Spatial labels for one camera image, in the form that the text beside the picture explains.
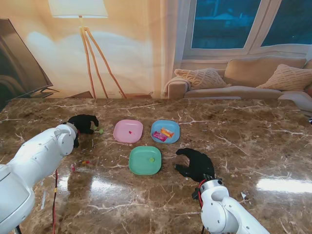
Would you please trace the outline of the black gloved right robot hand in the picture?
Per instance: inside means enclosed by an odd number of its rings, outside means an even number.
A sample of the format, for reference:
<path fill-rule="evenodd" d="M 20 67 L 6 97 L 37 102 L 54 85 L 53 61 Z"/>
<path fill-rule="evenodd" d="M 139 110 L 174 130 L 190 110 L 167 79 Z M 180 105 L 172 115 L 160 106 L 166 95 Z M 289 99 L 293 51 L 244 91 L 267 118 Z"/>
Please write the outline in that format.
<path fill-rule="evenodd" d="M 178 149 L 176 155 L 184 155 L 189 159 L 189 166 L 175 164 L 175 169 L 184 177 L 189 177 L 195 182 L 208 178 L 215 179 L 215 170 L 211 159 L 204 153 L 191 148 Z"/>

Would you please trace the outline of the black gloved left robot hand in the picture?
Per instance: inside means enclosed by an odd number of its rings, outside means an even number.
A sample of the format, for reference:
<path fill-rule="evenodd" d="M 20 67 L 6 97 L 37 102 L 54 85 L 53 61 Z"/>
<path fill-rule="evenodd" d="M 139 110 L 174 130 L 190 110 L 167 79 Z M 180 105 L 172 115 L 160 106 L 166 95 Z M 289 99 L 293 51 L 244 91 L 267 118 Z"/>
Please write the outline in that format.
<path fill-rule="evenodd" d="M 73 124 L 81 134 L 93 134 L 94 130 L 91 129 L 92 123 L 94 123 L 96 127 L 99 126 L 99 121 L 97 117 L 93 115 L 76 115 L 70 117 L 68 119 L 68 122 Z"/>

